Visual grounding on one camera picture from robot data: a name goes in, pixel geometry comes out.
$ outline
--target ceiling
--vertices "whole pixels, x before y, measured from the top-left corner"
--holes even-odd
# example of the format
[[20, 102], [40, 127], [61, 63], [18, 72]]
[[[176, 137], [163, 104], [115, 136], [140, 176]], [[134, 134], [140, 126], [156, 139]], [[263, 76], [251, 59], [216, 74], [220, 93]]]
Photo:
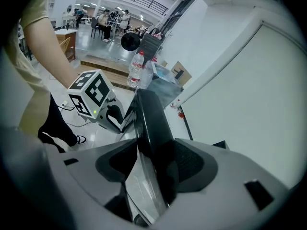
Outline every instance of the ceiling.
[[[95, 8], [96, 6], [95, 5], [92, 5], [91, 3], [94, 3], [94, 4], [97, 4], [98, 3], [98, 0], [77, 0], [78, 4], [81, 4], [81, 5], [88, 5], [90, 6], [91, 8]], [[146, 14], [145, 12], [143, 11], [140, 11], [136, 8], [133, 8], [133, 7], [130, 7], [129, 5], [120, 5], [118, 4], [116, 1], [112, 2], [112, 1], [101, 1], [101, 6], [105, 7], [106, 9], [109, 9], [111, 11], [120, 11], [117, 7], [120, 7], [122, 10], [129, 10], [129, 13], [131, 14], [132, 17], [134, 18], [137, 18], [137, 19], [140, 19], [140, 15], [143, 15], [143, 20], [146, 22], [146, 23], [157, 23], [158, 20], [152, 16], [150, 16], [149, 14]]]

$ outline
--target black pants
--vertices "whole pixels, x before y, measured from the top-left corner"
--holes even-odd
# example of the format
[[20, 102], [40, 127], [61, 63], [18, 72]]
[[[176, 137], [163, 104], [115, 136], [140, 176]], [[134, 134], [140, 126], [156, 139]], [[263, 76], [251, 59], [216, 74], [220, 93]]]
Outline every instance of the black pants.
[[76, 19], [76, 27], [79, 28], [79, 23], [80, 23], [80, 20], [82, 19], [82, 17], [84, 16], [84, 14], [80, 14], [78, 16], [78, 18]]
[[71, 128], [69, 128], [63, 120], [61, 112], [59, 111], [59, 108], [55, 103], [52, 95], [50, 100], [48, 118], [44, 125], [41, 126], [41, 128], [39, 129], [38, 138], [43, 143], [48, 143], [56, 146], [60, 153], [65, 152], [64, 149], [57, 145], [51, 137], [44, 134], [43, 132], [47, 133], [52, 137], [60, 138], [61, 140], [65, 141], [70, 147], [77, 144], [77, 137], [74, 135]]
[[99, 29], [105, 33], [104, 39], [109, 39], [111, 34], [111, 26], [99, 25]]

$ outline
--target sneaker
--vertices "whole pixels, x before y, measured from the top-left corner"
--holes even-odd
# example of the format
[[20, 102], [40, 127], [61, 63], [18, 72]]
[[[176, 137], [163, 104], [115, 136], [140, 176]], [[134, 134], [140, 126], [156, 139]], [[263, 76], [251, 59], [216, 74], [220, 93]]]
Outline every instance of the sneaker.
[[77, 137], [77, 144], [83, 144], [86, 142], [86, 138], [84, 136], [76, 136]]

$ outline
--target cable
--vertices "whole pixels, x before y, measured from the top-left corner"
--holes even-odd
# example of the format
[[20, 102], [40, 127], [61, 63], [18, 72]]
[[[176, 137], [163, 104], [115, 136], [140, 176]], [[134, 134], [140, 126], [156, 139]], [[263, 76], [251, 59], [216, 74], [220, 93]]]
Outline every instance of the cable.
[[84, 126], [84, 125], [81, 125], [81, 126], [76, 126], [76, 125], [72, 125], [72, 126], [75, 126], [75, 127], [77, 127], [77, 128], [80, 128], [80, 127], [82, 127], [82, 126]]
[[68, 107], [71, 107], [71, 109], [66, 109], [66, 108], [63, 108], [61, 106], [58, 105], [59, 108], [62, 108], [63, 110], [66, 110], [66, 111], [72, 111], [73, 109], [75, 109], [75, 107], [72, 107], [72, 106], [68, 106]]

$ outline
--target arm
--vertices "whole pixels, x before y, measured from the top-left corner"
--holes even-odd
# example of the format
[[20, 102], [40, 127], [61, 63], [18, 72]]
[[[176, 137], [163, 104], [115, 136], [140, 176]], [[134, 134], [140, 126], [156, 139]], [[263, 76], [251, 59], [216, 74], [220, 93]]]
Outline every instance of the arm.
[[63, 54], [48, 18], [43, 18], [24, 28], [24, 37], [36, 59], [65, 88], [78, 77]]

